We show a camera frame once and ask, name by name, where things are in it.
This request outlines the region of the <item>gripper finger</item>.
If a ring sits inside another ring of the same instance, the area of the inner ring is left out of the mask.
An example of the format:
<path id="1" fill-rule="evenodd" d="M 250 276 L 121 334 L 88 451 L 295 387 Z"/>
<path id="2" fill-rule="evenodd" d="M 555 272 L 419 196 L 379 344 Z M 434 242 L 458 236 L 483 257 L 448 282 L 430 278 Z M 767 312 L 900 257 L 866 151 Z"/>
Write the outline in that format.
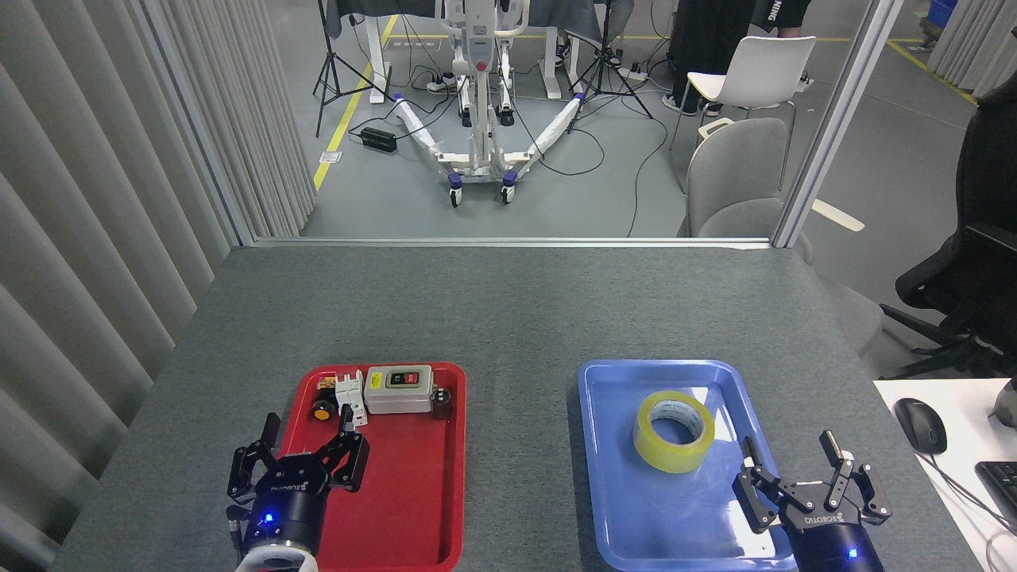
<path id="1" fill-rule="evenodd" d="M 845 504 L 844 492 L 850 482 L 854 482 L 862 496 L 862 506 L 855 510 L 857 519 L 876 526 L 885 524 L 891 517 L 892 510 L 875 468 L 871 464 L 855 460 L 848 451 L 843 451 L 830 430 L 822 431 L 820 444 L 829 466 L 834 470 L 829 491 L 823 502 L 825 510 L 834 513 L 842 511 L 843 517 L 849 517 L 849 510 L 842 508 Z"/>
<path id="2" fill-rule="evenodd" d="M 796 484 L 774 477 L 760 464 L 758 448 L 752 437 L 742 439 L 741 451 L 744 455 L 742 468 L 733 479 L 733 491 L 747 519 L 749 528 L 756 535 L 762 535 L 768 528 L 780 525 L 788 535 L 795 535 L 796 527 L 791 522 L 781 521 L 779 524 L 779 514 L 789 504 L 796 503 L 796 493 L 791 491 Z"/>
<path id="3" fill-rule="evenodd" d="M 280 428 L 280 417 L 275 412 L 266 416 L 261 437 L 248 446 L 239 446 L 234 450 L 229 472 L 226 495 L 236 504 L 246 504 L 252 500 L 252 471 L 255 464 L 262 462 L 270 472 L 277 468 L 273 449 L 276 446 L 277 431 Z"/>
<path id="4" fill-rule="evenodd" d="M 326 471 L 330 488 L 356 493 L 361 488 L 369 452 L 367 439 L 355 426 L 353 407 L 343 404 L 337 434 L 312 458 Z"/>

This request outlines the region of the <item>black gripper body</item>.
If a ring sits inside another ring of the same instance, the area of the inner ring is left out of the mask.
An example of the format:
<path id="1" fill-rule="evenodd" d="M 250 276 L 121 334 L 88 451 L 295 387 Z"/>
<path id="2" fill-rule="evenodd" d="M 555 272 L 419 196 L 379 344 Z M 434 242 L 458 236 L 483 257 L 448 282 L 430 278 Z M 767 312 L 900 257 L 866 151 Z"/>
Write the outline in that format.
<path id="1" fill-rule="evenodd" d="M 810 513 L 789 504 L 783 510 L 783 529 L 799 571 L 885 569 L 862 526 L 861 511 L 853 504 Z"/>
<path id="2" fill-rule="evenodd" d="M 312 454 L 290 455 L 266 467 L 254 488 L 244 554 L 270 544 L 319 553 L 330 493 L 326 467 Z"/>

